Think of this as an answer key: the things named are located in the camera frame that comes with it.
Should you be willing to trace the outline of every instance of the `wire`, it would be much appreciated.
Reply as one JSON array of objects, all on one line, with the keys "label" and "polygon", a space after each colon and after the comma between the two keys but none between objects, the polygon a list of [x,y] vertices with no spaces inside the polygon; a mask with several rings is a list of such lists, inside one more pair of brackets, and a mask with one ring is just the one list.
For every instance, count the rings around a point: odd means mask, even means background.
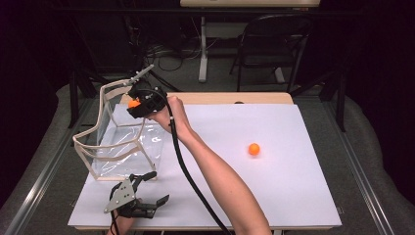
[{"label": "wire", "polygon": [[202,201],[204,206],[207,208],[207,211],[210,213],[211,217],[214,219],[214,221],[217,223],[217,225],[219,225],[219,227],[222,229],[222,231],[225,234],[231,235],[232,233],[226,228],[226,226],[222,223],[220,218],[216,215],[214,210],[211,208],[210,204],[208,203],[208,200],[205,198],[205,196],[203,195],[203,193],[199,189],[198,185],[193,180],[192,176],[189,173],[189,170],[187,169],[187,167],[186,167],[186,165],[183,161],[183,157],[182,157],[182,154],[181,154],[181,151],[180,151],[178,136],[177,136],[176,124],[175,124],[175,121],[174,121],[173,111],[171,110],[171,107],[168,104],[168,101],[167,101],[166,97],[164,97],[160,92],[158,92],[156,90],[138,89],[138,91],[153,92],[153,93],[159,95],[160,97],[162,97],[162,99],[164,100],[165,105],[167,106],[167,109],[168,109],[168,114],[170,115],[171,136],[173,138],[173,146],[174,146],[174,150],[175,150],[176,155],[177,155],[177,160],[179,161],[179,165],[180,165],[184,175],[186,176],[187,180],[189,181],[190,185],[192,186],[193,190],[196,192],[199,199]]}]

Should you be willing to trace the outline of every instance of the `dark background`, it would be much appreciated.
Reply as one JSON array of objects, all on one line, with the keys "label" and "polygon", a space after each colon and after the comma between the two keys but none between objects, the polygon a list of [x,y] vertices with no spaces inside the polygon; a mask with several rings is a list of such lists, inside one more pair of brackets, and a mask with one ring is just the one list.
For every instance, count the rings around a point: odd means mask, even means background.
[{"label": "dark background", "polygon": [[[120,7],[116,1],[98,2],[103,7]],[[170,3],[177,6],[178,1]],[[162,1],[142,1],[142,4],[161,6]],[[353,11],[365,6],[381,10],[372,15],[376,23],[367,31],[367,37],[362,37],[363,47],[349,67],[346,95],[359,104],[373,125],[382,147],[385,170],[397,189],[415,204],[415,18],[411,17],[415,6],[397,0],[377,1],[376,5],[370,5],[369,1],[322,0],[320,9]],[[131,38],[123,18],[95,17],[69,20],[44,12],[37,1],[2,4],[1,130],[6,142],[0,154],[0,205],[19,182],[36,151],[58,105],[55,93],[69,83],[69,74],[79,68],[126,72],[136,65],[136,48],[128,46]],[[172,48],[179,47],[189,22],[177,18],[169,23],[170,30],[159,35],[153,31],[154,37],[171,43]],[[302,57],[298,82],[308,83],[341,63],[358,24],[361,22],[355,20],[316,20]],[[97,50],[101,50],[99,54],[92,53]]]}]

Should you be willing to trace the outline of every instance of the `gray floor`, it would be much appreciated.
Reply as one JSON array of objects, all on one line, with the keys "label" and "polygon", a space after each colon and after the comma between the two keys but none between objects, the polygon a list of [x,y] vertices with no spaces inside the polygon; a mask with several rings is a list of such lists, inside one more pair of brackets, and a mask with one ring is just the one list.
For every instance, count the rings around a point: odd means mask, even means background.
[{"label": "gray floor", "polygon": [[[236,91],[236,73],[228,74],[232,59],[215,57],[214,51],[211,54],[206,83],[200,83],[197,79],[197,59],[185,60],[174,71],[161,70],[159,61],[155,60],[155,71],[184,91]],[[160,62],[165,69],[180,65],[180,61],[171,58],[162,58]],[[264,81],[273,79],[269,70],[250,71],[245,76],[248,84],[260,77]],[[250,84],[244,86],[243,90],[284,91],[285,86]],[[370,123],[359,107],[347,99],[346,133],[339,132],[333,124],[332,103],[321,103],[315,96],[317,91],[318,87],[294,100],[300,107],[335,204],[342,211],[340,217],[343,226],[328,231],[289,231],[288,234],[415,234],[415,208],[400,196],[383,171],[382,153]],[[81,120],[74,129],[67,129],[69,88],[63,87],[58,95],[60,104],[53,123],[23,180],[0,211],[2,234],[8,229],[9,234],[101,234],[100,231],[80,232],[67,226],[72,206],[87,175],[87,169],[71,146],[70,138],[75,132],[95,123],[97,100],[85,100],[80,94],[80,101],[85,101],[81,107]],[[351,161],[350,155],[355,156],[357,162]],[[359,163],[363,170],[353,171],[355,163]],[[51,176],[51,180],[42,181],[39,176]],[[361,177],[370,184],[359,183],[356,178]],[[29,197],[30,189],[39,185],[46,190],[34,195],[33,200]],[[368,207],[370,204],[379,205],[380,208]]]}]

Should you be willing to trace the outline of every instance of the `forearm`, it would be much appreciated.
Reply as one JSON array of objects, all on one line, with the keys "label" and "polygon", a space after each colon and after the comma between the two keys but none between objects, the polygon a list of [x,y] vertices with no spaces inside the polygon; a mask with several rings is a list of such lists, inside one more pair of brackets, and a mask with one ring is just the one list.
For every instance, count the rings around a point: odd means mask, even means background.
[{"label": "forearm", "polygon": [[181,137],[195,158],[213,196],[229,217],[235,232],[270,234],[269,224],[253,193],[238,173],[194,131]]}]

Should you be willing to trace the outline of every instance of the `desk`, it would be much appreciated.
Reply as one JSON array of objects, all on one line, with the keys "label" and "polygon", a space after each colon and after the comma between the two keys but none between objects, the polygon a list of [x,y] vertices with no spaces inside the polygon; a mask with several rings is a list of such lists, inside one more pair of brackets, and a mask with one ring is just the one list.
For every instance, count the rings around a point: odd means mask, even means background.
[{"label": "desk", "polygon": [[[318,7],[320,0],[180,0],[181,7],[190,8],[214,8],[214,7],[227,7],[227,8],[308,8]],[[237,37],[244,31],[245,25],[243,23],[235,24],[235,27],[229,26],[229,23],[220,24],[215,23],[216,26],[225,32],[225,37]],[[207,23],[205,17],[202,17],[201,22],[201,39],[202,39],[202,56],[201,56],[201,68],[199,71],[199,82],[207,81],[208,71],[208,52],[207,42],[208,36],[219,37],[216,34],[207,34]]]},{"label": "desk", "polygon": [[[271,229],[329,229],[342,225],[300,111],[290,95],[244,92],[169,95],[177,95],[184,101],[195,130],[246,181]],[[238,101],[247,104],[233,104]],[[219,229],[183,175],[171,137],[164,139],[158,180],[143,182],[136,196],[146,203],[154,203],[166,194],[170,199],[153,219],[137,219],[133,229]],[[252,142],[262,147],[257,158],[247,152],[247,145]],[[183,146],[181,151],[189,172],[213,210],[230,227],[196,162]],[[95,181],[89,175],[69,226],[108,229],[111,216],[104,214],[104,207],[115,185],[116,182]]]}]

